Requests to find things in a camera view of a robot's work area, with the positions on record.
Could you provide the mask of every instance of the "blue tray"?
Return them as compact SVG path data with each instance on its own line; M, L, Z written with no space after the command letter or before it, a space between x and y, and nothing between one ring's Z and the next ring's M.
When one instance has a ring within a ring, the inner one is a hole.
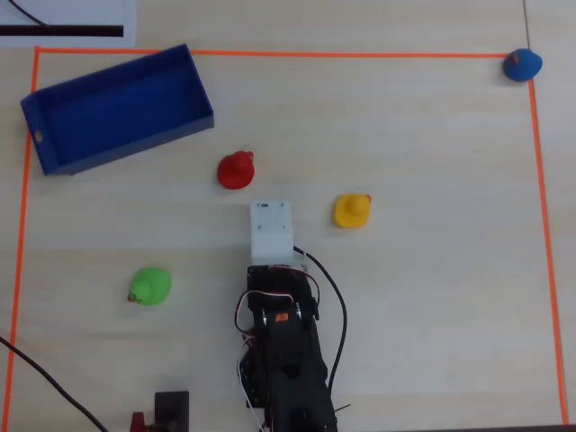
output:
M45 175L75 174L214 127L186 45L41 89L21 104Z

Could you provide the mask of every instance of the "toy duck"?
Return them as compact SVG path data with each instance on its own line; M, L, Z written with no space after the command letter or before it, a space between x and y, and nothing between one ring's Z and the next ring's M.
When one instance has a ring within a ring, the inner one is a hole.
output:
M132 279L128 301L145 305L160 304L170 293L170 285L170 274L163 268L142 268Z
M334 222L340 228L361 228L368 222L372 197L360 193L340 196L334 206Z
M226 189L242 189L254 178L254 153L237 151L223 158L218 164L218 181Z
M513 81L523 83L536 76L542 68L542 58L527 48L512 51L504 60L504 73Z

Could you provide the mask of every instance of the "black stripe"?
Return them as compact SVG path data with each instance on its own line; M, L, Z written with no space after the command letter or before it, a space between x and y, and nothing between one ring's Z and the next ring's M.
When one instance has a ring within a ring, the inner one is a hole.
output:
M0 36L91 36L121 38L123 25L0 25Z

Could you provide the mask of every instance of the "orange tape line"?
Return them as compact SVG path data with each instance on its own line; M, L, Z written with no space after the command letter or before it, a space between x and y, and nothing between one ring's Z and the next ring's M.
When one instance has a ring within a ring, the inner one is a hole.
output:
M34 65L32 69L31 91L34 92L38 85L38 68L41 53L52 54L153 54L158 49L67 49L67 48L34 48ZM282 51L230 51L230 50L203 50L192 49L194 55L204 56L237 56L237 57L289 57L289 58L314 58L314 59L504 59L507 54L499 53L351 53L351 52L282 52ZM538 184L540 187L540 203L542 206L542 218L544 224L544 242L546 246L546 259L548 264L548 280L550 284L550 298L552 304L554 348L556 355L556 373L558 380L558 393L562 413L562 423L569 424L566 393L564 388L562 341L560 336L560 320L558 317L558 301L556 296L556 283L554 279L554 260L552 255L552 241L550 239L550 226L548 222L548 209L546 204L546 191L544 170L542 165L542 150L540 147L540 132L536 111L536 95L534 82L529 82L530 108L532 113L532 128L534 132L536 166L538 171ZM22 197L20 202L20 228L18 232L18 253L16 259L16 275L14 281L14 297L12 312L12 328L10 342L15 345L16 330L18 327L18 311L20 306L20 288L22 281L24 233L26 228L26 209L28 199L28 179L30 173L30 154L32 137L26 135L26 148L24 152L24 170L22 176ZM2 432L8 431L8 416L10 414L10 401L12 395L12 383L14 375L14 353L8 353L8 371L4 393L4 415L2 417Z
M560 398L560 412L562 423L568 425L568 408L566 403L566 390L564 388L564 367L562 355L562 338L560 336L560 319L558 318L558 299L556 296L556 281L554 278L554 260L552 256L552 241L550 240L550 224L548 222L548 205L546 203L546 188L544 181L544 168L542 165L542 150L540 147L540 130L538 128L538 114L536 110L536 93L534 81L528 83L530 89L530 109L532 111L532 130L534 132L534 145L536 152L536 167L538 169L538 185L540 186L540 205L542 207L542 222L544 224L544 243L546 244L546 260L548 262L548 283L550 285L550 302L552 305L552 323L554 333L554 349L556 353L556 377L558 379L558 396Z
M40 48L47 54L154 54L159 49L81 49ZM290 52L290 51L234 51L220 49L191 49L197 56L228 57L290 57L304 59L504 59L500 53L442 53L442 52Z
M34 66L32 68L31 91L38 86L38 63L40 50L34 48ZM26 134L26 148L24 151L24 172L22 175L22 197L20 198L20 228L18 229L18 253L16 258L16 276L14 279L14 298L12 305L12 328L10 330L10 343L16 345L16 330L18 328L18 308L20 306L20 286L22 280L22 265L24 252L24 232L26 231L26 207L28 201L28 174L30 173L30 152L32 137ZM12 379L14 374L14 353L8 352L8 372L6 373L6 388L4 391L4 414L2 416L2 432L8 432L8 416L10 415L10 399L12 396Z

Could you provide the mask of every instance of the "red rubber duck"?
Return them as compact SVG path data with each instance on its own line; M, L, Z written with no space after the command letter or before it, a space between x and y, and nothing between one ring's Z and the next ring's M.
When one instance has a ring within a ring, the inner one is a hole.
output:
M226 156L218 164L218 181L226 189L242 189L254 178L254 153L237 151Z

